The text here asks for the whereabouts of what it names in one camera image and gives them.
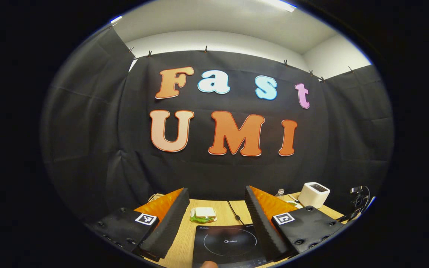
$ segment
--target induction cooktop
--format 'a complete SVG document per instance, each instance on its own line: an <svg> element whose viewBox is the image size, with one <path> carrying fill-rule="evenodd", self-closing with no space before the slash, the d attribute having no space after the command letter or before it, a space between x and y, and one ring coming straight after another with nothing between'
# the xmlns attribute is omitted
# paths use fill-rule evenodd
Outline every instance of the induction cooktop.
<svg viewBox="0 0 429 268"><path fill-rule="evenodd" d="M266 261L252 224L197 226L194 237L193 268L214 261L219 268L253 268Z"/></svg>

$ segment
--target wooden table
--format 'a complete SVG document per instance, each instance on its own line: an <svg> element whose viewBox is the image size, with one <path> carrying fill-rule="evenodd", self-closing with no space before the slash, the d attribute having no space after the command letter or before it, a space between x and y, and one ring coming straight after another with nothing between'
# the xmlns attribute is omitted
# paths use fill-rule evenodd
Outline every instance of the wooden table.
<svg viewBox="0 0 429 268"><path fill-rule="evenodd" d="M291 194L294 198L299 197L300 192ZM283 200L289 201L292 200L288 195L284 195ZM241 217L241 220L244 224L252 224L251 216L247 210L246 203L244 200L240 201L230 201L234 211L237 215ZM183 220L180 224L180 229L178 229L177 237L173 242L168 254L164 259L155 262L161 266L168 268L191 268L193 260L193 248L194 248L194 235L196 232L196 226L200 223L191 222L190 211L194 207L213 207L216 211L218 219L211 223L205 223L203 225L207 226L228 226L228 225L241 225L241 223L235 219L235 215L231 211L231 208L226 201L210 201L210 200L192 200L190 199L190 204L188 205L186 212L184 214ZM336 212L335 210L326 207L323 205L319 208L321 212L324 212L329 217L333 219L342 217L343 214ZM271 262L265 265L259 266L260 268L265 268L272 266L278 262Z"/></svg>

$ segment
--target orange letter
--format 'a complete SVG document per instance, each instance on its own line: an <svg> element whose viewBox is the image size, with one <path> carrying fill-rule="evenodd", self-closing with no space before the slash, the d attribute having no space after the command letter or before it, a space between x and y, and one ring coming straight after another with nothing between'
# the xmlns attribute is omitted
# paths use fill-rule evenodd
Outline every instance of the orange letter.
<svg viewBox="0 0 429 268"><path fill-rule="evenodd" d="M161 71L160 74L162 75L162 85L160 91L155 95L155 99L166 99L178 96L180 92L175 89L175 84L178 84L179 88L184 87L186 83L185 74L192 75L194 70L191 67L173 68Z"/></svg>
<svg viewBox="0 0 429 268"><path fill-rule="evenodd" d="M162 151L181 151L188 143L188 129L190 119L194 117L192 111L177 111L175 117L178 119L178 137L174 142L165 139L165 122L170 117L170 112L164 110L154 110L150 112L152 118L152 143Z"/></svg>
<svg viewBox="0 0 429 268"><path fill-rule="evenodd" d="M231 154L236 154L243 141L245 145L241 149L242 156L260 156L259 138L261 136L261 126L264 117L257 114L250 114L240 129L236 125L231 112L216 111L211 114L216 121L214 130L213 146L208 149L210 154L222 156L228 151L225 148L225 138L228 142Z"/></svg>
<svg viewBox="0 0 429 268"><path fill-rule="evenodd" d="M284 127L284 138L282 139L282 147L279 150L279 155L291 156L294 154L292 146L294 143L294 131L298 127L298 124L292 120L283 120L281 124Z"/></svg>

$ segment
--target plastic bottle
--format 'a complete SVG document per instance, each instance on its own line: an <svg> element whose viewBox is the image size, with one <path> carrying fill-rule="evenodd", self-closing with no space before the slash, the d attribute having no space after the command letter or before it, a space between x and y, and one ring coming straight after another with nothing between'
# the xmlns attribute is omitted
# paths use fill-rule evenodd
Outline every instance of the plastic bottle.
<svg viewBox="0 0 429 268"><path fill-rule="evenodd" d="M274 195L275 197L279 197L279 198L282 198L283 196L284 196L284 189L279 189L278 191L277 191L277 194L276 195Z"/></svg>

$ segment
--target black fabric backdrop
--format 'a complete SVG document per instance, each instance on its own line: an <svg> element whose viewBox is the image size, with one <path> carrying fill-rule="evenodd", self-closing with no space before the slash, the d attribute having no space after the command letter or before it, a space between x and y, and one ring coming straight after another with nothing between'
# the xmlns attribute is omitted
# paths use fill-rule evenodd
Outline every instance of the black fabric backdrop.
<svg viewBox="0 0 429 268"><path fill-rule="evenodd" d="M349 188L381 184L393 148L390 102L373 66L320 83L303 70L276 61L221 51L133 55L113 29L82 44L55 77L41 124L44 161L54 186L82 220L97 220L120 207L144 204L155 192L188 187L190 197L242 200L245 185L272 194L300 191L305 182L331 189L326 205L350 209ZM191 66L194 75L174 98L155 100L160 71ZM230 92L203 93L197 83L207 70L228 74ZM259 99L254 79L275 78L277 97ZM294 85L309 90L310 108L298 102ZM193 111L187 146L177 153L151 142L149 112L167 110L165 137L177 138L178 110ZM258 157L213 156L213 111L228 111L240 127L249 114L262 115ZM294 120L292 156L279 156L284 129Z"/></svg>

